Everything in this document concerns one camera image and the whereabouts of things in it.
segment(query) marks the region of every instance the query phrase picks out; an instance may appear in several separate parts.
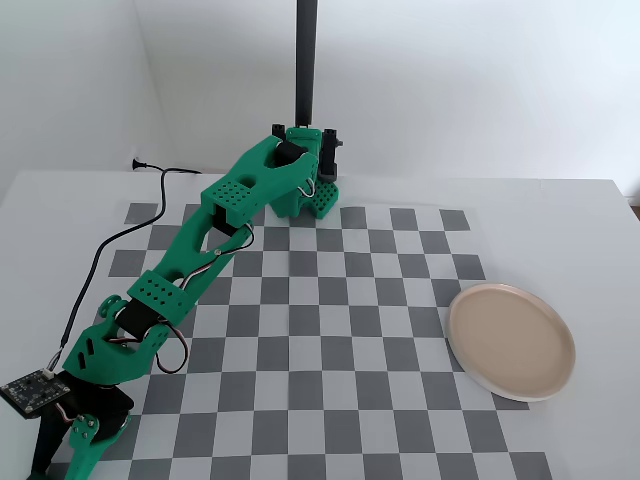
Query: circuit board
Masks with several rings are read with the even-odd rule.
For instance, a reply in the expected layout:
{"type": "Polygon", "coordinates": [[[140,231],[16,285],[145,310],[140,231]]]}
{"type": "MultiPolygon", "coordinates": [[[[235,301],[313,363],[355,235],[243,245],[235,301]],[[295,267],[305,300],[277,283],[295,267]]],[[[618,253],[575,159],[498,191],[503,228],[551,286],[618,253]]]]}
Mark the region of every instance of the circuit board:
{"type": "Polygon", "coordinates": [[[40,416],[40,409],[69,392],[59,378],[46,378],[36,370],[0,387],[0,395],[24,418],[40,416]]]}

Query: white square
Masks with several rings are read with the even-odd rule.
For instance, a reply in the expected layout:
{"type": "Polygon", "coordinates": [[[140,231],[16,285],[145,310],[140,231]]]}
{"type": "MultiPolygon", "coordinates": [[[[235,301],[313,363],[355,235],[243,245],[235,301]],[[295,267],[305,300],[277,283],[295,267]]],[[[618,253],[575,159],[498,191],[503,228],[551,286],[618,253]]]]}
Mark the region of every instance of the white square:
{"type": "Polygon", "coordinates": [[[179,414],[142,415],[133,459],[171,458],[179,419],[179,414]]]}
{"type": "Polygon", "coordinates": [[[471,452],[462,410],[429,410],[429,421],[436,452],[471,452]]]}
{"type": "Polygon", "coordinates": [[[542,423],[529,410],[498,410],[500,426],[510,452],[543,452],[542,423]]]}
{"type": "Polygon", "coordinates": [[[418,230],[422,232],[441,232],[444,230],[438,207],[417,207],[415,210],[418,230]]]}
{"type": "Polygon", "coordinates": [[[351,336],[351,318],[346,305],[320,305],[320,335],[351,336]]]}
{"type": "Polygon", "coordinates": [[[289,282],[289,303],[291,305],[318,305],[320,303],[319,294],[317,277],[296,277],[289,282]]]}
{"type": "Polygon", "coordinates": [[[218,412],[213,456],[251,455],[252,434],[253,412],[218,412]]]}
{"type": "Polygon", "coordinates": [[[360,410],[362,453],[398,453],[396,421],[391,410],[360,410]]]}
{"type": "Polygon", "coordinates": [[[320,337],[289,337],[289,370],[322,370],[320,337]]]}
{"type": "Polygon", "coordinates": [[[474,453],[478,480],[516,480],[508,452],[474,453]]]}
{"type": "Polygon", "coordinates": [[[347,295],[349,305],[378,305],[375,278],[348,277],[347,295]]]}
{"type": "Polygon", "coordinates": [[[435,453],[401,453],[400,464],[402,480],[440,480],[435,453]]]}
{"type": "Polygon", "coordinates": [[[427,254],[425,257],[431,278],[458,278],[458,272],[450,254],[427,254]]]}
{"type": "Polygon", "coordinates": [[[414,338],[421,372],[451,372],[451,360],[444,338],[414,338]]]}
{"type": "Polygon", "coordinates": [[[253,455],[251,457],[250,480],[284,480],[287,478],[287,465],[287,455],[253,455]]]}
{"type": "Polygon", "coordinates": [[[318,252],[318,276],[346,277],[347,272],[344,266],[344,253],[318,252]]]}
{"type": "Polygon", "coordinates": [[[228,318],[228,305],[198,305],[193,338],[226,337],[228,318]]]}
{"type": "Polygon", "coordinates": [[[261,337],[286,337],[289,335],[289,306],[260,305],[261,337]]]}
{"type": "Polygon", "coordinates": [[[362,454],[327,455],[326,465],[327,480],[365,480],[362,454]]]}
{"type": "Polygon", "coordinates": [[[451,253],[478,253],[474,235],[471,231],[445,232],[451,253]]]}
{"type": "Polygon", "coordinates": [[[129,478],[131,460],[109,460],[98,462],[91,472],[91,480],[112,480],[129,478]]]}
{"type": "Polygon", "coordinates": [[[187,375],[180,413],[213,413],[218,411],[220,373],[187,375]]]}
{"type": "Polygon", "coordinates": [[[325,410],[357,410],[355,372],[322,372],[322,395],[325,410]]]}
{"type": "Polygon", "coordinates": [[[389,372],[389,387],[394,410],[426,410],[420,372],[389,372]]]}
{"type": "Polygon", "coordinates": [[[289,405],[289,372],[256,372],[254,410],[286,410],[289,405]]]}
{"type": "Polygon", "coordinates": [[[167,252],[164,250],[147,250],[147,253],[144,256],[144,262],[142,263],[142,271],[146,272],[147,270],[153,270],[156,268],[165,253],[167,252]]]}
{"type": "Polygon", "coordinates": [[[289,455],[324,453],[324,411],[289,410],[289,455]]]}
{"type": "MultiPolygon", "coordinates": [[[[191,339],[185,338],[187,345],[189,347],[189,351],[191,350],[191,339]]],[[[165,368],[169,370],[175,370],[178,368],[182,362],[184,361],[185,351],[184,346],[179,338],[171,337],[167,338],[167,341],[164,343],[162,348],[158,350],[158,356],[160,357],[160,362],[165,368]]],[[[189,367],[189,359],[187,358],[187,362],[180,370],[181,373],[187,371],[189,367]]],[[[165,373],[158,368],[157,362],[152,362],[151,366],[151,374],[152,375],[165,375],[165,373]]]]}
{"type": "Polygon", "coordinates": [[[288,277],[289,252],[265,251],[262,254],[263,277],[288,277]]]}
{"type": "Polygon", "coordinates": [[[322,228],[342,228],[340,208],[337,205],[334,205],[324,218],[322,220],[318,220],[318,222],[322,223],[322,228]]]}
{"type": "Polygon", "coordinates": [[[248,252],[261,252],[264,250],[264,227],[253,227],[253,243],[246,250],[248,252]]]}
{"type": "Polygon", "coordinates": [[[353,337],[351,342],[356,371],[387,371],[387,357],[381,337],[353,337]]]}
{"type": "Polygon", "coordinates": [[[265,227],[288,227],[289,218],[278,218],[276,212],[270,206],[264,207],[264,226],[265,227]]]}
{"type": "MultiPolygon", "coordinates": [[[[182,219],[184,218],[184,209],[186,204],[184,203],[167,203],[167,208],[162,218],[159,218],[155,225],[182,225],[182,219]]],[[[156,210],[156,214],[160,213],[160,208],[156,210]]]]}
{"type": "Polygon", "coordinates": [[[396,239],[396,249],[398,253],[422,253],[422,239],[420,232],[407,230],[394,230],[393,236],[396,239]]]}
{"type": "Polygon", "coordinates": [[[171,460],[169,480],[185,480],[187,478],[189,480],[209,480],[211,475],[211,462],[211,457],[174,458],[171,460]]]}
{"type": "Polygon", "coordinates": [[[289,250],[292,252],[318,251],[316,229],[291,227],[289,229],[289,250]]]}
{"type": "Polygon", "coordinates": [[[231,260],[229,260],[229,263],[227,263],[227,265],[218,274],[219,277],[233,277],[233,261],[235,259],[236,257],[232,257],[231,260]]]}
{"type": "Polygon", "coordinates": [[[435,307],[436,297],[429,278],[403,278],[404,293],[410,307],[435,307]]]}
{"type": "Polygon", "coordinates": [[[413,337],[407,307],[379,307],[383,337],[413,337]]]}
{"type": "Polygon", "coordinates": [[[459,282],[460,282],[460,290],[463,292],[471,287],[480,285],[481,283],[487,283],[486,280],[459,280],[459,282]]]}
{"type": "Polygon", "coordinates": [[[393,230],[391,225],[391,211],[381,205],[367,205],[365,207],[367,228],[369,230],[393,230]]]}
{"type": "Polygon", "coordinates": [[[402,278],[400,261],[395,253],[372,253],[373,274],[377,278],[402,278]]]}
{"type": "Polygon", "coordinates": [[[255,372],[257,365],[257,337],[227,337],[224,342],[223,372],[255,372]]]}
{"type": "Polygon", "coordinates": [[[131,415],[142,415],[142,408],[144,407],[144,401],[147,398],[147,389],[149,388],[150,379],[151,377],[149,375],[143,375],[140,378],[118,385],[118,388],[133,400],[133,409],[130,412],[131,415]]]}
{"type": "Polygon", "coordinates": [[[491,392],[464,372],[455,372],[456,389],[462,410],[495,410],[491,392]]]}
{"type": "Polygon", "coordinates": [[[442,325],[442,331],[444,332],[444,338],[447,338],[447,322],[449,321],[449,307],[438,307],[438,316],[440,317],[440,324],[442,325]]]}
{"type": "Polygon", "coordinates": [[[262,278],[233,277],[229,305],[260,305],[262,278]]]}
{"type": "Polygon", "coordinates": [[[345,229],[342,231],[342,243],[345,252],[369,253],[369,232],[364,229],[345,229]]]}

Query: black square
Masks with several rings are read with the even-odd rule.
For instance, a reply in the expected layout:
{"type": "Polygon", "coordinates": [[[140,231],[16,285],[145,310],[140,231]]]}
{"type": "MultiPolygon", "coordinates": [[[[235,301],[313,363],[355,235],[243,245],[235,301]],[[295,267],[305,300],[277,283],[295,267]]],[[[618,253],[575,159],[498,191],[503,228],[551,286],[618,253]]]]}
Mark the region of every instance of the black square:
{"type": "Polygon", "coordinates": [[[318,253],[298,251],[289,252],[289,276],[317,277],[318,253]]]}
{"type": "Polygon", "coordinates": [[[288,452],[288,424],[286,410],[254,412],[251,454],[286,454],[288,452]]]}
{"type": "Polygon", "coordinates": [[[233,260],[234,277],[261,277],[262,252],[237,252],[233,260]]]}
{"type": "Polygon", "coordinates": [[[460,293],[460,282],[453,279],[431,279],[436,306],[448,307],[456,295],[460,293]]]}
{"type": "Polygon", "coordinates": [[[337,228],[316,229],[316,241],[319,252],[344,252],[342,230],[337,228]]]}
{"type": "Polygon", "coordinates": [[[348,305],[347,279],[321,277],[318,278],[320,305],[348,305]]]}
{"type": "Polygon", "coordinates": [[[324,412],[326,453],[361,453],[360,417],[357,410],[324,412]]]}
{"type": "Polygon", "coordinates": [[[396,410],[396,435],[400,453],[434,453],[431,422],[426,410],[396,410]]]}
{"type": "Polygon", "coordinates": [[[387,359],[387,369],[390,372],[418,372],[418,354],[413,338],[385,337],[384,353],[387,359]]]}
{"type": "Polygon", "coordinates": [[[194,213],[200,208],[199,203],[187,203],[184,207],[184,213],[182,214],[182,224],[184,225],[193,216],[194,213]]]}
{"type": "Polygon", "coordinates": [[[460,410],[453,373],[422,372],[422,386],[429,410],[460,410]]]}
{"type": "Polygon", "coordinates": [[[389,213],[394,230],[418,230],[416,211],[413,208],[390,208],[389,213]]]}
{"type": "Polygon", "coordinates": [[[125,225],[140,225],[156,216],[157,203],[132,203],[129,205],[125,225]]]}
{"type": "Polygon", "coordinates": [[[257,337],[260,305],[229,305],[227,337],[257,337]]]}
{"type": "Polygon", "coordinates": [[[393,230],[369,230],[371,253],[397,253],[393,230]]]}
{"type": "Polygon", "coordinates": [[[139,277],[146,250],[116,250],[109,270],[110,277],[139,277]]]}
{"type": "Polygon", "coordinates": [[[449,360],[451,361],[451,369],[452,369],[452,371],[454,371],[454,372],[464,372],[464,369],[458,363],[458,359],[453,354],[453,350],[451,350],[451,345],[449,344],[449,339],[445,338],[444,341],[447,344],[447,352],[449,353],[449,360]]]}
{"type": "Polygon", "coordinates": [[[397,453],[366,454],[363,460],[367,480],[402,480],[400,455],[397,453]]]}
{"type": "Polygon", "coordinates": [[[289,335],[320,335],[320,307],[318,305],[289,306],[289,335]]]}
{"type": "Polygon", "coordinates": [[[194,306],[191,310],[189,310],[189,313],[187,314],[187,316],[184,317],[182,321],[178,324],[178,328],[180,329],[180,332],[182,333],[182,336],[184,338],[193,337],[193,328],[195,327],[195,324],[196,324],[197,310],[198,310],[198,307],[194,306]]]}
{"type": "Polygon", "coordinates": [[[264,251],[289,250],[289,227],[264,227],[264,251]]]}
{"type": "Polygon", "coordinates": [[[218,277],[200,295],[198,304],[229,305],[229,298],[231,298],[231,277],[218,277]]]}
{"type": "Polygon", "coordinates": [[[300,214],[297,217],[289,217],[289,226],[291,227],[303,227],[303,228],[315,228],[316,217],[313,216],[311,211],[307,208],[301,208],[300,214]]]}
{"type": "Polygon", "coordinates": [[[419,253],[398,254],[402,278],[429,278],[427,259],[419,253]]]}
{"type": "Polygon", "coordinates": [[[133,460],[129,480],[169,480],[170,458],[133,460]]]}
{"type": "Polygon", "coordinates": [[[194,338],[190,350],[187,373],[222,371],[224,338],[194,338]]]}
{"type": "Polygon", "coordinates": [[[460,280],[485,280],[480,257],[460,254],[454,254],[452,257],[460,280]]]}
{"type": "Polygon", "coordinates": [[[343,207],[340,209],[342,228],[367,228],[367,215],[364,207],[343,207]]]}
{"type": "Polygon", "coordinates": [[[211,480],[249,480],[250,476],[251,457],[214,457],[211,462],[211,480]]]}
{"type": "Polygon", "coordinates": [[[543,452],[512,452],[509,455],[518,480],[552,480],[543,452]]]}
{"type": "Polygon", "coordinates": [[[256,372],[222,372],[218,411],[253,410],[255,391],[256,372]]]}
{"type": "Polygon", "coordinates": [[[376,278],[376,292],[380,306],[406,306],[407,296],[401,278],[376,278]]]}
{"type": "Polygon", "coordinates": [[[256,213],[251,219],[253,225],[256,227],[264,227],[264,208],[256,213]]]}
{"type": "Polygon", "coordinates": [[[179,225],[152,225],[149,250],[167,250],[180,231],[179,225]]]}
{"type": "Polygon", "coordinates": [[[424,253],[451,253],[444,232],[420,232],[420,240],[424,253]]]}
{"type": "Polygon", "coordinates": [[[380,311],[378,307],[350,306],[351,335],[354,337],[381,337],[380,311]]]}
{"type": "Polygon", "coordinates": [[[440,210],[445,231],[470,230],[469,222],[462,210],[440,210]]]}
{"type": "Polygon", "coordinates": [[[289,410],[322,410],[322,372],[289,372],[289,410]]]}
{"type": "Polygon", "coordinates": [[[289,480],[326,480],[327,466],[324,455],[289,455],[287,478],[289,480]]]}
{"type": "Polygon", "coordinates": [[[478,480],[472,453],[438,453],[436,457],[442,480],[478,480]]]}
{"type": "Polygon", "coordinates": [[[498,412],[465,410],[462,414],[473,453],[507,451],[498,412]]]}
{"type": "Polygon", "coordinates": [[[351,337],[322,337],[322,370],[353,371],[351,337]]]}
{"type": "Polygon", "coordinates": [[[263,277],[260,292],[262,305],[289,303],[289,277],[263,277]]]}
{"type": "Polygon", "coordinates": [[[373,262],[369,253],[345,252],[347,277],[373,277],[373,262]]]}
{"type": "Polygon", "coordinates": [[[492,393],[493,404],[496,406],[496,410],[529,410],[529,404],[527,402],[518,402],[517,400],[511,400],[509,398],[501,397],[492,393]]]}
{"type": "Polygon", "coordinates": [[[360,410],[393,409],[387,372],[356,372],[356,388],[360,410]]]}
{"type": "Polygon", "coordinates": [[[443,338],[442,323],[436,307],[409,307],[414,337],[443,338]]]}
{"type": "Polygon", "coordinates": [[[151,375],[142,413],[180,413],[186,378],[182,374],[151,375]]]}
{"type": "Polygon", "coordinates": [[[258,338],[258,371],[289,370],[289,337],[258,338]]]}
{"type": "Polygon", "coordinates": [[[215,413],[183,413],[178,423],[174,458],[210,457],[216,433],[215,413]]]}

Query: plate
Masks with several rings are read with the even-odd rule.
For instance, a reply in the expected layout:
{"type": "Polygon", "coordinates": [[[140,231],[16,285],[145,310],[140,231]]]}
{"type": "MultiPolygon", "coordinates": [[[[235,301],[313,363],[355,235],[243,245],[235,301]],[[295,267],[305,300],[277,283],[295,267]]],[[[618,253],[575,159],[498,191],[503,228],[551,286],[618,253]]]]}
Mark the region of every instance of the plate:
{"type": "Polygon", "coordinates": [[[519,288],[482,284],[465,290],[451,303],[446,330],[467,374],[512,400],[546,400],[573,371],[569,328],[553,308],[519,288]]]}

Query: wire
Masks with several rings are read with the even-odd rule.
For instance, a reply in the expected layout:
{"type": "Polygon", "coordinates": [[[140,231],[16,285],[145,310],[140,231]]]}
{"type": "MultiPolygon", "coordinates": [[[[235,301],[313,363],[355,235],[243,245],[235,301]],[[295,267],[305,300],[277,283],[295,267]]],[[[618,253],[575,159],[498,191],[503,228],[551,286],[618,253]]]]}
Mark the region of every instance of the wire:
{"type": "Polygon", "coordinates": [[[56,403],[56,409],[58,409],[58,412],[60,412],[60,415],[62,415],[62,421],[64,423],[73,423],[73,418],[69,418],[67,416],[67,412],[64,411],[64,408],[62,408],[62,405],[60,405],[59,403],[56,403]]]}
{"type": "Polygon", "coordinates": [[[205,263],[203,266],[195,269],[193,272],[191,272],[189,275],[187,275],[184,280],[182,280],[182,282],[180,283],[180,288],[182,290],[184,290],[185,288],[187,288],[187,285],[189,284],[189,282],[191,281],[191,279],[193,277],[195,277],[196,275],[200,275],[201,273],[206,272],[207,270],[209,270],[211,268],[211,266],[214,264],[214,262],[220,258],[222,255],[231,255],[232,253],[236,253],[240,250],[244,250],[245,248],[249,248],[251,245],[253,245],[253,241],[255,240],[255,235],[253,234],[253,228],[251,228],[251,226],[248,223],[245,223],[244,225],[245,227],[247,227],[249,229],[249,232],[251,232],[251,241],[249,243],[247,243],[246,245],[243,245],[241,247],[236,247],[236,248],[231,248],[229,250],[226,250],[224,252],[220,252],[218,253],[215,258],[213,260],[211,260],[209,263],[205,263]]]}
{"type": "MultiPolygon", "coordinates": [[[[182,370],[182,367],[184,367],[185,363],[187,363],[187,360],[189,359],[189,345],[187,344],[187,341],[185,340],[182,332],[178,330],[176,327],[174,327],[173,324],[169,322],[169,320],[167,320],[166,318],[161,318],[158,320],[158,323],[169,327],[173,331],[175,336],[178,337],[178,339],[180,340],[180,343],[182,343],[182,347],[184,348],[184,359],[182,360],[182,363],[176,370],[169,370],[165,366],[163,366],[162,362],[160,362],[160,356],[158,355],[158,352],[156,352],[156,364],[158,365],[158,368],[162,370],[164,373],[168,373],[172,375],[182,370]]],[[[107,342],[116,343],[120,345],[126,345],[127,343],[141,343],[141,341],[138,340],[137,338],[130,338],[130,337],[110,338],[107,340],[107,342]]]]}
{"type": "Polygon", "coordinates": [[[73,305],[73,308],[71,309],[71,314],[69,315],[69,320],[67,321],[67,326],[64,330],[64,334],[62,335],[62,339],[60,340],[60,349],[58,350],[58,352],[56,352],[56,354],[53,356],[53,358],[51,359],[51,361],[49,362],[48,365],[48,369],[52,370],[53,368],[55,368],[56,364],[58,363],[58,360],[60,360],[60,356],[62,354],[62,350],[64,349],[64,346],[67,344],[67,342],[69,341],[69,335],[71,334],[71,329],[73,327],[73,322],[76,319],[76,315],[78,314],[78,310],[80,309],[80,305],[82,304],[82,300],[84,299],[84,296],[87,293],[87,290],[89,289],[89,285],[91,284],[91,281],[93,280],[93,276],[96,273],[96,269],[98,268],[98,261],[100,260],[100,255],[102,254],[102,251],[105,249],[105,247],[107,245],[109,245],[111,242],[113,242],[114,240],[117,240],[120,237],[123,237],[124,235],[127,235],[128,233],[131,232],[135,232],[136,230],[140,230],[141,228],[144,228],[148,225],[151,225],[152,223],[154,223],[155,221],[159,220],[163,215],[164,212],[167,209],[167,196],[166,196],[166,192],[165,192],[165,186],[164,186],[164,177],[167,173],[170,172],[178,172],[178,173],[194,173],[194,174],[199,174],[201,172],[198,172],[197,170],[190,170],[190,169],[186,169],[186,168],[160,168],[156,165],[150,165],[150,164],[139,164],[138,166],[142,166],[142,167],[148,167],[148,168],[155,168],[156,170],[160,170],[162,172],[162,175],[160,175],[160,194],[162,196],[162,208],[160,209],[160,213],[158,215],[156,215],[155,217],[153,217],[150,220],[147,220],[146,222],[142,222],[138,225],[135,225],[131,228],[127,228],[126,230],[123,230],[121,232],[116,233],[115,235],[112,235],[111,237],[107,238],[104,242],[102,242],[100,244],[100,246],[98,247],[98,250],[96,250],[96,253],[93,257],[93,262],[91,264],[91,268],[89,269],[89,274],[87,275],[86,280],[84,281],[84,284],[82,285],[82,288],[80,289],[80,293],[78,294],[78,298],[76,299],[76,302],[73,305]]]}

